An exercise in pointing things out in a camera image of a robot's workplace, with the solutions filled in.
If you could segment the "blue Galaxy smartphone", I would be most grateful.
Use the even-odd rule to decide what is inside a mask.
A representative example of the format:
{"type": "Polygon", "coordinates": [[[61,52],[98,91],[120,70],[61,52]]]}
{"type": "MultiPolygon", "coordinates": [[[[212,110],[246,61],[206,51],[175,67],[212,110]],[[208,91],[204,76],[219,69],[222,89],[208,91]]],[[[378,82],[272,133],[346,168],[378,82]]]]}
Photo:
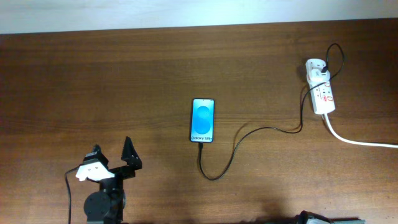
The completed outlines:
{"type": "Polygon", "coordinates": [[[191,142],[213,142],[215,101],[195,98],[192,103],[191,142]]]}

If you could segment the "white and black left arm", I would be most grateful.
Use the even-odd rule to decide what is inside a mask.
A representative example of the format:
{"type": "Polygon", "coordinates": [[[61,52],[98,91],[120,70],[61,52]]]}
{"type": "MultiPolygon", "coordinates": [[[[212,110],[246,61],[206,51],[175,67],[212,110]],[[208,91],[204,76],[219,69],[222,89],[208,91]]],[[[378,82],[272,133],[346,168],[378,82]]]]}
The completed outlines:
{"type": "Polygon", "coordinates": [[[135,177],[133,166],[108,168],[108,160],[95,145],[87,154],[77,175],[80,181],[89,180],[99,184],[99,190],[90,194],[85,200],[84,212],[87,223],[121,224],[126,206],[124,180],[135,177]]]}

